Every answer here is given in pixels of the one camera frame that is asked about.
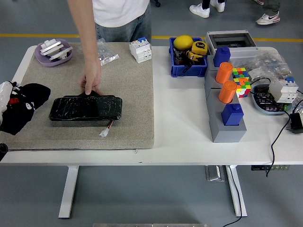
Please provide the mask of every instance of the blue crate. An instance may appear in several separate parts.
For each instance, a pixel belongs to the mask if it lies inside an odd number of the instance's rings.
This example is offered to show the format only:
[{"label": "blue crate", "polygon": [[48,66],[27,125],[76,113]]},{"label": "blue crate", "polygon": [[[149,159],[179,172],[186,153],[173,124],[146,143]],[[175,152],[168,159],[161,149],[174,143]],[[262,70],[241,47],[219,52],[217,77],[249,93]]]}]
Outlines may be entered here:
[{"label": "blue crate", "polygon": [[[174,52],[173,52],[173,43],[176,37],[169,38],[169,53],[171,58],[171,71],[170,75],[172,77],[183,77],[183,76],[197,76],[204,77],[206,69],[207,69],[207,60],[206,56],[203,56],[203,64],[201,65],[193,65],[189,70],[183,73],[183,70],[186,69],[184,65],[175,65],[174,63]],[[194,42],[202,41],[200,37],[193,37]]]}]

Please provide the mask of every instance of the gray floor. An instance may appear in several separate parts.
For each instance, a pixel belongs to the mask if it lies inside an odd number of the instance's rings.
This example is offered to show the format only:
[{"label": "gray floor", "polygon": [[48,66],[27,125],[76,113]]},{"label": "gray floor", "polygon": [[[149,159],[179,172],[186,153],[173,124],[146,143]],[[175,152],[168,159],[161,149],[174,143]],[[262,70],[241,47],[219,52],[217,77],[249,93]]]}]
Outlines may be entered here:
[{"label": "gray floor", "polygon": [[[257,26],[262,7],[252,0],[229,0],[225,11],[211,8],[203,19],[189,12],[198,0],[152,2],[152,45],[168,46],[158,36],[205,36],[207,31],[248,30],[253,38],[302,39],[301,1],[281,3],[281,21]],[[0,34],[76,34],[65,1],[3,0]],[[11,80],[27,48],[46,38],[0,37],[0,83]],[[302,42],[257,42],[276,48],[303,90]],[[233,224],[303,226],[302,166],[288,171],[251,171],[238,166],[248,217]],[[67,175],[65,166],[0,166],[0,226],[91,227],[93,223],[208,223],[235,221],[227,182],[206,181],[204,166],[82,166],[71,219],[58,219]]]}]

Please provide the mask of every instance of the white table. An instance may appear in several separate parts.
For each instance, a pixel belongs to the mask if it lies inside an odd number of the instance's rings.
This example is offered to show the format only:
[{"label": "white table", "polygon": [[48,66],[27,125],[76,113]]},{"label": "white table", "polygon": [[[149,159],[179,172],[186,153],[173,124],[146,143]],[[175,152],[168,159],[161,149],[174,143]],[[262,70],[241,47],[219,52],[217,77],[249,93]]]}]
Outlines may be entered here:
[{"label": "white table", "polygon": [[[26,52],[13,81],[21,82],[35,46]],[[204,78],[170,76],[168,47],[153,47],[154,135],[152,149],[55,150],[8,152],[1,165],[68,166],[60,218],[68,218],[79,166],[230,165],[240,189],[236,165],[270,165],[270,145],[287,122],[286,114],[264,115],[249,96],[241,98],[247,132],[239,143],[213,143],[206,108]],[[303,135],[283,130],[274,145],[275,165],[301,165]],[[236,215],[238,196],[230,181]],[[246,216],[240,191],[242,215]]]}]

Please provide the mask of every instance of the sneaker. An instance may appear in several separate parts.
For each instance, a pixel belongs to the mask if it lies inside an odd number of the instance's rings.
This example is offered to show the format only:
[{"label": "sneaker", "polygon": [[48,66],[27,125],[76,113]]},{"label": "sneaker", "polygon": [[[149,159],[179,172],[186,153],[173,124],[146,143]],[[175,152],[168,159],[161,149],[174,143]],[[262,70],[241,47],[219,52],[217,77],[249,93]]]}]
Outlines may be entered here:
[{"label": "sneaker", "polygon": [[259,3],[261,6],[264,5],[264,1],[263,0],[254,0],[256,3]]},{"label": "sneaker", "polygon": [[202,8],[202,4],[199,4],[199,5],[192,5],[189,7],[189,10],[193,13],[193,14],[196,14],[200,17],[203,17],[203,18],[208,18],[209,17],[209,12],[210,12],[210,9],[207,8],[207,9],[203,9]]},{"label": "sneaker", "polygon": [[210,4],[215,7],[219,13],[224,11],[225,2],[219,3],[218,0],[210,0]]},{"label": "sneaker", "polygon": [[270,25],[280,21],[279,11],[276,15],[270,17],[267,14],[263,14],[259,20],[256,21],[258,25]]}]

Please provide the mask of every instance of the white t-shirt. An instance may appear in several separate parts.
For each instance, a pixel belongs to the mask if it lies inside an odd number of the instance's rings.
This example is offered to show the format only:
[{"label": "white t-shirt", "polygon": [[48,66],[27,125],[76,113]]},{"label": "white t-shirt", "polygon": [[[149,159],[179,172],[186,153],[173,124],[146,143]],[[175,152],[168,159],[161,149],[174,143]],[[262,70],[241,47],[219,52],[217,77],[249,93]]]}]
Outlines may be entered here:
[{"label": "white t-shirt", "polygon": [[120,27],[144,14],[150,0],[93,0],[95,22]]}]

